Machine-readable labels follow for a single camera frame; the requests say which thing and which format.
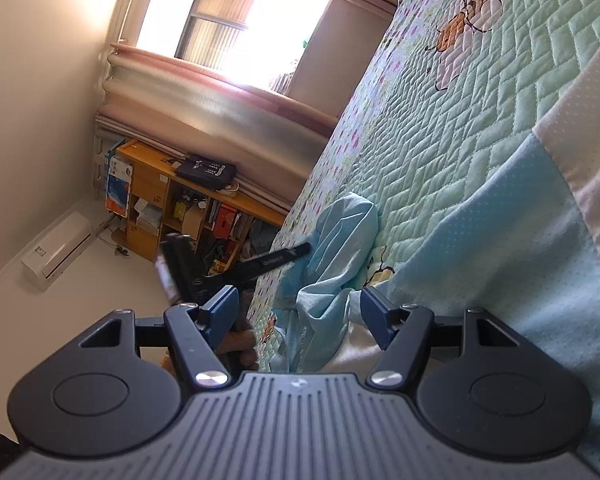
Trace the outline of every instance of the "wall-mounted air conditioner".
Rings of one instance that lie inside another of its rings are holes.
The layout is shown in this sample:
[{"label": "wall-mounted air conditioner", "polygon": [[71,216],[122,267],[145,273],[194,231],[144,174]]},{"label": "wall-mounted air conditioner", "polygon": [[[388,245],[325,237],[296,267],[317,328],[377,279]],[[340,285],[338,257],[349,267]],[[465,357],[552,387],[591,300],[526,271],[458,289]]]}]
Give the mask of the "wall-mounted air conditioner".
[{"label": "wall-mounted air conditioner", "polygon": [[25,274],[41,290],[47,290],[93,236],[89,221],[80,213],[71,213],[23,257]]}]

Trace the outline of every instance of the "black case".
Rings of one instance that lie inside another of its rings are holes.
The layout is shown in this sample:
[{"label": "black case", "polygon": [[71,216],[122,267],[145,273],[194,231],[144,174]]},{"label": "black case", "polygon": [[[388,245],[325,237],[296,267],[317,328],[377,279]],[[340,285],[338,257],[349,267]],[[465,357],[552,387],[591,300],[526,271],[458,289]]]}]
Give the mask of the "black case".
[{"label": "black case", "polygon": [[235,178],[235,166],[192,153],[176,168],[176,175],[209,189],[224,189]]}]

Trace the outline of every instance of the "quilted bedspread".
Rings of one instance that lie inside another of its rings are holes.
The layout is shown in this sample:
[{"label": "quilted bedspread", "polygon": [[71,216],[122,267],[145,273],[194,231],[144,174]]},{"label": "quilted bedspread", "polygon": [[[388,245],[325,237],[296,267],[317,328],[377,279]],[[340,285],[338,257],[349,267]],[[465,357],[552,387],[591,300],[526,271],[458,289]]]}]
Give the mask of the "quilted bedspread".
[{"label": "quilted bedspread", "polygon": [[[600,46],[600,0],[403,0],[276,237],[299,242],[353,191],[380,231],[352,285],[399,266],[518,149]],[[279,345],[258,282],[261,366]]]}]

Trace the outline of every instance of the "box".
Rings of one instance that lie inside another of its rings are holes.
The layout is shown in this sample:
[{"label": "box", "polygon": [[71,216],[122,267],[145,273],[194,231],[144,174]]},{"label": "box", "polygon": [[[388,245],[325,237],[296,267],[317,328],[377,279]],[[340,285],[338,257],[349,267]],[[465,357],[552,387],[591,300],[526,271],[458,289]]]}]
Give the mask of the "box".
[{"label": "box", "polygon": [[231,233],[231,227],[234,225],[235,215],[237,213],[235,207],[227,204],[221,204],[216,215],[216,223],[214,225],[214,236],[216,238],[224,238],[225,240]]},{"label": "box", "polygon": [[194,240],[198,239],[200,225],[205,219],[205,210],[200,209],[197,205],[191,206],[184,213],[182,221],[182,234],[191,236]]},{"label": "box", "polygon": [[116,150],[122,146],[124,143],[126,142],[126,140],[124,138],[120,139],[118,142],[116,142],[113,146],[111,146],[103,155],[102,159],[104,161],[104,174],[108,175],[109,174],[109,163],[110,160],[113,156],[116,155]]},{"label": "box", "polygon": [[136,225],[139,228],[144,229],[145,231],[147,231],[148,233],[151,233],[154,236],[157,236],[158,234],[160,234],[160,228],[157,228],[157,227],[145,222],[144,220],[142,220],[142,217],[138,217],[136,219]]},{"label": "box", "polygon": [[144,198],[138,199],[134,209],[138,212],[138,224],[142,222],[160,230],[162,209],[153,204],[149,204]]},{"label": "box", "polygon": [[116,156],[109,161],[105,206],[109,211],[123,218],[126,218],[129,211],[129,187],[133,169],[131,164]]}]

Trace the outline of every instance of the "cable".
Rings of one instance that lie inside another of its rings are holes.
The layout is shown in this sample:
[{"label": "cable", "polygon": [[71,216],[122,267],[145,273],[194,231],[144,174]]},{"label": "cable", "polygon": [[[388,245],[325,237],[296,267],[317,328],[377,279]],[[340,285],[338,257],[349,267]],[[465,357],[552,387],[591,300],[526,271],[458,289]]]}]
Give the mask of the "cable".
[{"label": "cable", "polygon": [[124,256],[125,258],[129,256],[129,251],[127,251],[124,247],[120,246],[119,244],[113,244],[111,242],[107,242],[104,238],[102,238],[100,235],[96,235],[98,237],[98,240],[106,243],[108,246],[110,247],[115,247],[115,254],[120,254],[122,256]]},{"label": "cable", "polygon": [[115,220],[115,218],[116,215],[114,213],[110,213],[109,217],[96,228],[96,234],[99,235],[101,232],[104,231],[104,229],[109,227],[109,225]]},{"label": "cable", "polygon": [[118,247],[118,244],[113,244],[111,242],[107,242],[103,237],[101,237],[100,235],[96,235],[98,237],[98,240],[103,241],[104,243],[106,243],[107,245],[111,246],[111,247]]}]

